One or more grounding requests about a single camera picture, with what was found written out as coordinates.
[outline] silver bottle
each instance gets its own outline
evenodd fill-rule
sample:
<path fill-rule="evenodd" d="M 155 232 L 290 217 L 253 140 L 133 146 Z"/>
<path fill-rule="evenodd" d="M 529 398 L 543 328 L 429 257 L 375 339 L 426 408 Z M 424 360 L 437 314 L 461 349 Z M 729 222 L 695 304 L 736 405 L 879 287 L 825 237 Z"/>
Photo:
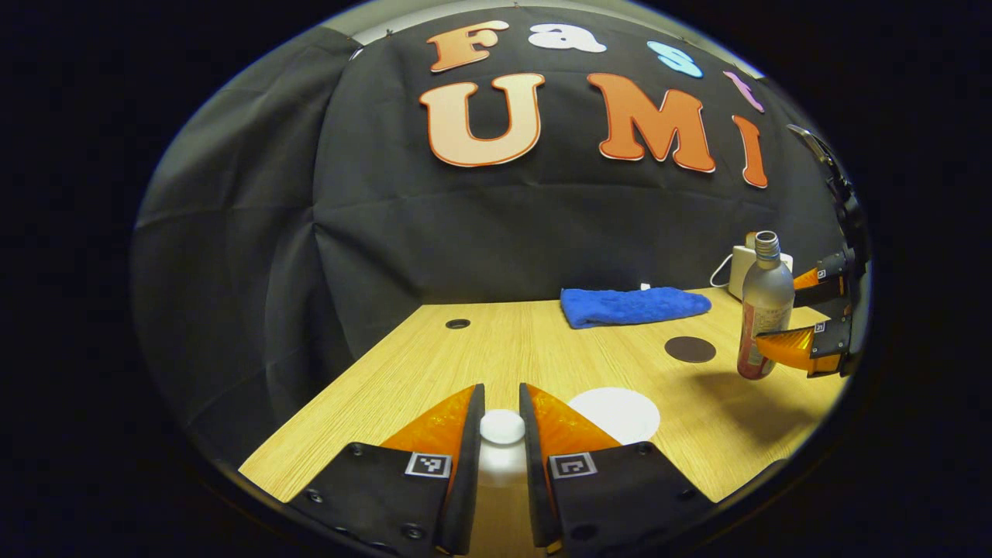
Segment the silver bottle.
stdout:
<path fill-rule="evenodd" d="M 744 276 L 741 288 L 741 342 L 737 371 L 748 379 L 761 379 L 772 372 L 775 363 L 758 351 L 755 336 L 787 330 L 796 299 L 793 274 L 782 261 L 779 237 L 771 230 L 755 236 L 757 259 Z"/>

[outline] blue towel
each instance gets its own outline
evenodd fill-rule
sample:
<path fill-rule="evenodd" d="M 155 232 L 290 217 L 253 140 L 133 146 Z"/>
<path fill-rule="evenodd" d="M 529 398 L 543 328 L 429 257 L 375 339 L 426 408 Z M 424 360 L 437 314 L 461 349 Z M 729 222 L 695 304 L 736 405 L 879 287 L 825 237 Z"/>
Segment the blue towel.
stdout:
<path fill-rule="evenodd" d="M 561 289 L 561 309 L 577 330 L 609 324 L 648 324 L 703 314 L 709 299 L 672 287 L 643 291 Z"/>

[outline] brown coaster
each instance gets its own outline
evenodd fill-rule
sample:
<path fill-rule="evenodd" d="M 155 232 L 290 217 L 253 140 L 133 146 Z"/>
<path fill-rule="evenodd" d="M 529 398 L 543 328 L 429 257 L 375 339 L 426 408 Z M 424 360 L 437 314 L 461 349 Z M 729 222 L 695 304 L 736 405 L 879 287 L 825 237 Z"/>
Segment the brown coaster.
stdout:
<path fill-rule="evenodd" d="M 707 340 L 682 337 L 669 339 L 665 350 L 673 358 L 684 362 L 706 362 L 716 356 L 716 347 Z"/>

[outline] wooden table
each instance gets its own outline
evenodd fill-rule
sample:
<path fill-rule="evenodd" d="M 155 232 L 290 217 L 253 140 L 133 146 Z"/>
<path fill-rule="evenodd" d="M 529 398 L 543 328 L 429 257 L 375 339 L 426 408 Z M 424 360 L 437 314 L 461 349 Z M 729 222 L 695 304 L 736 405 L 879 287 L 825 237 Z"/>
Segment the wooden table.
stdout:
<path fill-rule="evenodd" d="M 513 410 L 520 382 L 563 401 L 619 386 L 655 402 L 662 423 L 651 441 L 710 499 L 722 499 L 790 455 L 829 411 L 844 379 L 807 379 L 781 365 L 762 380 L 742 378 L 740 303 L 724 289 L 689 292 L 709 298 L 712 309 L 587 330 L 573 330 L 557 300 L 422 306 L 273 434 L 240 472 L 288 501 L 348 442 L 380 444 L 471 384 L 485 384 L 487 409 Z M 459 318 L 471 326 L 445 327 Z M 799 308 L 791 327 L 824 319 Z M 709 341 L 716 357 L 672 358 L 665 342 L 679 336 Z M 471 555 L 535 555 L 529 521 L 526 486 L 480 487 Z"/>

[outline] white circle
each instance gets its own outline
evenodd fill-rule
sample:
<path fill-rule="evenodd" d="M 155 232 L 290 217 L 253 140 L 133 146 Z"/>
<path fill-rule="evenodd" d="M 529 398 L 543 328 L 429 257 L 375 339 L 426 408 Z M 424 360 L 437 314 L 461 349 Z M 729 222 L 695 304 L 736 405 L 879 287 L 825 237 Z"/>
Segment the white circle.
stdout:
<path fill-rule="evenodd" d="M 479 431 L 493 444 L 516 444 L 524 437 L 524 419 L 509 409 L 493 409 L 483 415 Z"/>
<path fill-rule="evenodd" d="M 568 406 L 623 445 L 650 440 L 662 424 L 654 401 L 622 387 L 590 389 L 573 397 Z"/>

